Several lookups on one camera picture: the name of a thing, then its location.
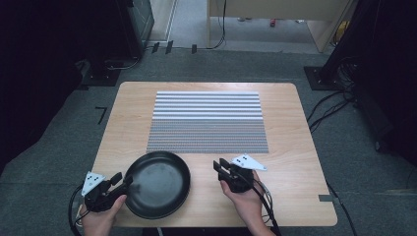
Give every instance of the gray carpet floor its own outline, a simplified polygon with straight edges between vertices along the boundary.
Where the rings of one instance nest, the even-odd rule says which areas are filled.
[[[293,83],[308,116],[330,91],[312,91],[303,67],[323,66],[327,59],[324,54],[147,51],[140,63],[121,73],[116,87],[75,90],[40,141],[6,166],[0,178],[0,235],[72,235],[68,202],[92,168],[121,83]],[[320,106],[312,120],[341,100],[335,97]],[[108,107],[100,124],[102,110],[96,107]],[[417,235],[415,167],[400,156],[375,151],[359,109],[347,105],[325,120],[313,139],[325,177],[347,208],[358,235]],[[333,227],[282,227],[282,235],[352,235],[341,205],[335,202],[334,207],[338,222]],[[112,233],[142,235],[142,230],[115,228]]]

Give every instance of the wooden desk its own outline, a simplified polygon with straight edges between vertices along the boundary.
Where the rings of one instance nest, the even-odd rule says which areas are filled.
[[[275,217],[280,226],[333,226],[337,216],[328,195],[322,167],[313,144],[303,108],[292,84],[147,83],[120,86],[92,169],[110,178],[146,153],[157,91],[257,91],[264,115],[269,153],[250,154],[268,168],[258,171],[271,191]],[[116,225],[129,227],[244,226],[233,203],[223,196],[212,162],[231,160],[242,153],[180,153],[191,171],[186,202],[173,214],[158,220],[142,219],[124,206]]]
[[[355,0],[227,0],[225,17],[307,20],[320,52],[323,52]],[[210,17],[223,16],[224,0],[208,0],[207,46]]]

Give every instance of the hand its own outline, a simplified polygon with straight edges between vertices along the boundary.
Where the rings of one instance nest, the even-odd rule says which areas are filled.
[[[106,236],[110,234],[111,227],[116,221],[116,214],[126,201],[126,195],[120,196],[113,206],[102,212],[90,212],[83,219],[83,228],[86,236]],[[81,212],[86,212],[83,205]]]
[[[256,171],[254,179],[260,181]],[[253,235],[274,235],[264,224],[262,219],[262,202],[260,197],[254,190],[248,190],[245,193],[233,193],[230,191],[228,184],[221,180],[221,189],[223,194],[227,196],[235,205],[236,210]],[[254,181],[255,188],[263,195],[264,190]]]

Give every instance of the black stand base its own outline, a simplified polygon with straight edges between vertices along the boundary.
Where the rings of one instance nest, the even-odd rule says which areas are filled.
[[[321,69],[322,67],[304,67],[312,90],[343,90],[343,86],[336,83],[337,80],[322,80]]]
[[[114,65],[115,68],[123,66],[123,63]],[[81,83],[82,87],[115,87],[121,70],[106,70],[101,75],[94,75],[91,68],[86,72]]]

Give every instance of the person's right hand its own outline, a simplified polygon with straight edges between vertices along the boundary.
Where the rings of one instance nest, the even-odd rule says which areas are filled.
[[[253,173],[254,179],[260,181],[257,172],[253,171]],[[233,193],[225,181],[221,180],[220,185],[223,190],[223,194],[233,202],[239,216],[254,236],[274,235],[264,224],[262,219],[262,202],[254,190],[248,190],[245,193]],[[254,186],[262,195],[264,194],[261,186],[255,181]]]

